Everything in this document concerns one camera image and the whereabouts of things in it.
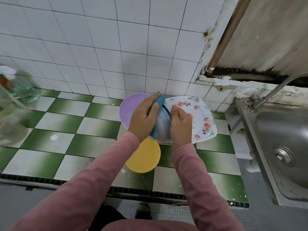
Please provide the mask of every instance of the pink sleeve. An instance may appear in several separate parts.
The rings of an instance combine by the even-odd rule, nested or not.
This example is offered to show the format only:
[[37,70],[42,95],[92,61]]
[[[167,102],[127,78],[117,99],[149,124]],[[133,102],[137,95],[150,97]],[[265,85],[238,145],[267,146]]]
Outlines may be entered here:
[[218,193],[192,143],[179,147],[171,156],[179,175],[193,220],[199,230],[243,230]]
[[111,183],[138,147],[137,137],[125,133],[110,149],[25,214],[12,230],[87,230]]

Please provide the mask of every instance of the floral plate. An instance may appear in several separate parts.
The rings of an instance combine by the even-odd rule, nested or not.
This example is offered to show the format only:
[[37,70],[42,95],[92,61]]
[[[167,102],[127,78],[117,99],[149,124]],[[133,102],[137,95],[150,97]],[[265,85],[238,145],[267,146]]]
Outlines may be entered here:
[[213,115],[203,100],[195,96],[178,96],[167,98],[165,107],[171,111],[172,105],[183,109],[192,119],[192,143],[202,142],[217,135]]

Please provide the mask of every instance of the purple plate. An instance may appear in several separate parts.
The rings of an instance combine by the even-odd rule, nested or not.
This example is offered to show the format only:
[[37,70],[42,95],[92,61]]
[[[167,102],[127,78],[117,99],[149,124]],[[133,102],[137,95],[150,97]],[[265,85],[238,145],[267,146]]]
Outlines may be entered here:
[[129,127],[134,110],[141,103],[141,101],[149,96],[150,95],[145,93],[136,93],[123,100],[120,105],[120,119],[126,128]]

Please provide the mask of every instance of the stainless steel sink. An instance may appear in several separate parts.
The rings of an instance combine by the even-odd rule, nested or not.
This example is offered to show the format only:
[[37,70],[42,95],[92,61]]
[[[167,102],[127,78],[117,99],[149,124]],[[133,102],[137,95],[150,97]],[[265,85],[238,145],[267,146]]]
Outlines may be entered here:
[[308,109],[235,99],[246,140],[275,204],[308,208]]

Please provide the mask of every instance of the hand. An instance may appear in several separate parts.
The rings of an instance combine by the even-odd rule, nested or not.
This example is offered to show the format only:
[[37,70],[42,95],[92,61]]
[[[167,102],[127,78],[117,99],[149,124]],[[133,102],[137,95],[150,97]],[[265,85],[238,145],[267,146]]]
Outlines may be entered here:
[[176,105],[171,108],[170,136],[172,139],[172,151],[192,142],[192,119],[187,113]]
[[155,126],[159,104],[153,102],[160,96],[161,93],[156,93],[144,99],[133,112],[128,131],[132,132],[140,143],[150,135]]

